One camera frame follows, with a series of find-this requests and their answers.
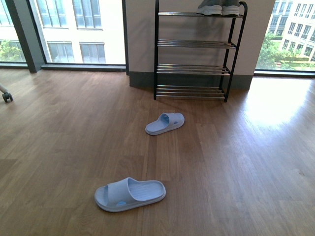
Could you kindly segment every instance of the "metal shoe rack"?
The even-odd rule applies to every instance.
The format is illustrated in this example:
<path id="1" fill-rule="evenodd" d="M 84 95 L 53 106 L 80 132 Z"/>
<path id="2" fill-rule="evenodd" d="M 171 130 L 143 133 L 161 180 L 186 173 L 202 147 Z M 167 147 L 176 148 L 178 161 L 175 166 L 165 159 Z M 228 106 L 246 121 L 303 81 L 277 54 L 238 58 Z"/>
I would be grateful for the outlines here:
<path id="1" fill-rule="evenodd" d="M 156 19 L 155 19 L 155 58 L 154 58 L 154 100 L 157 97 L 173 97 L 173 98 L 187 98 L 187 99 L 211 99 L 224 100 L 227 102 L 228 95 L 231 88 L 237 55 L 242 39 L 244 25 L 247 15 L 247 4 L 240 2 L 244 7 L 244 14 L 239 16 L 204 16 L 192 12 L 160 12 L 159 0 L 156 0 Z M 169 40 L 160 39 L 159 33 L 159 18 L 164 16 L 173 17 L 217 17 L 217 18 L 231 18 L 231 28 L 227 41 L 195 41 L 195 40 Z M 237 44 L 232 42 L 234 33 L 234 26 L 236 19 L 241 19 L 242 24 L 239 31 Z M 158 60 L 159 47 L 179 47 L 179 48 L 220 48 L 225 49 L 224 63 L 222 66 L 211 65 L 183 65 L 183 64 L 164 64 Z M 230 50 L 236 50 L 231 69 L 227 67 L 227 59 Z M 218 75 L 220 76 L 220 84 L 218 87 L 189 87 L 189 86 L 170 86 L 162 85 L 158 82 L 158 74 L 188 74 L 188 75 Z M 228 78 L 228 85 L 226 90 L 223 90 L 224 78 Z"/>

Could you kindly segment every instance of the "baseboard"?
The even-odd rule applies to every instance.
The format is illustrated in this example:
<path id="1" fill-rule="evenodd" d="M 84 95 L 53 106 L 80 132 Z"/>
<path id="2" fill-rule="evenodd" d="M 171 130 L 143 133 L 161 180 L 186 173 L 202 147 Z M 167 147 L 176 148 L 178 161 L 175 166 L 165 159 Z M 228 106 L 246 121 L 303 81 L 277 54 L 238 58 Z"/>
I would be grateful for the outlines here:
<path id="1" fill-rule="evenodd" d="M 253 75 L 234 75 L 231 88 L 249 90 Z M 220 76 L 205 75 L 179 75 L 179 74 L 163 74 L 158 75 L 159 84 L 175 85 L 175 86 L 203 86 L 218 87 Z M 227 87 L 228 77 L 224 79 L 223 87 Z M 129 85 L 131 87 L 153 87 L 153 72 L 129 72 Z"/>

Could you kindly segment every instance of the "slipper strap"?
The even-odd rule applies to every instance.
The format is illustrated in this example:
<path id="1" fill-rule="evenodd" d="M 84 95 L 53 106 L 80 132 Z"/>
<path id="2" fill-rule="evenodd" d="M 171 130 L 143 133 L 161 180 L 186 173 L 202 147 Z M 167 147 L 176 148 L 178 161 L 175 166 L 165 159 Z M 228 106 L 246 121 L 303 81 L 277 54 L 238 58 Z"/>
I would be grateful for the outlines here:
<path id="1" fill-rule="evenodd" d="M 108 206 L 117 206 L 119 202 L 128 204 L 136 201 L 129 191 L 128 179 L 130 178 L 108 184 Z"/>
<path id="2" fill-rule="evenodd" d="M 180 120 L 178 119 L 178 115 L 175 113 L 163 113 L 168 116 L 169 118 L 169 123 L 167 127 L 173 126 L 175 122 L 179 122 Z"/>

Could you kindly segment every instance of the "gray sneaker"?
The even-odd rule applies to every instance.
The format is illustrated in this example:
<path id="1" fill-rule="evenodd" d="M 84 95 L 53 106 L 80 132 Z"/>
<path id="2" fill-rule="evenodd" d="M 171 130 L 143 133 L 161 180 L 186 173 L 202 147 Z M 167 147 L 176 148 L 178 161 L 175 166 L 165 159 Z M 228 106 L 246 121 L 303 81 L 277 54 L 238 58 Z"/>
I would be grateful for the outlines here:
<path id="1" fill-rule="evenodd" d="M 197 13 L 206 16 L 222 15 L 222 0 L 204 0 L 198 7 Z"/>
<path id="2" fill-rule="evenodd" d="M 222 16 L 234 15 L 238 16 L 240 12 L 239 0 L 223 0 Z"/>

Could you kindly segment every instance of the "light blue slipper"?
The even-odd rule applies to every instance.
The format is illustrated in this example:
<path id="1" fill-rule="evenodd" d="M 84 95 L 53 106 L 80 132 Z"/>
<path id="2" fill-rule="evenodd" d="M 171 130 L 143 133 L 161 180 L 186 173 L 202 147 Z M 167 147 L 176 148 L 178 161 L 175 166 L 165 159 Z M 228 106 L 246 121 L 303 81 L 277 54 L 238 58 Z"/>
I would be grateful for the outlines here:
<path id="1" fill-rule="evenodd" d="M 128 177 L 100 187 L 94 198 L 103 210 L 119 212 L 156 203 L 161 201 L 165 194 L 165 187 L 159 181 L 136 181 Z"/>

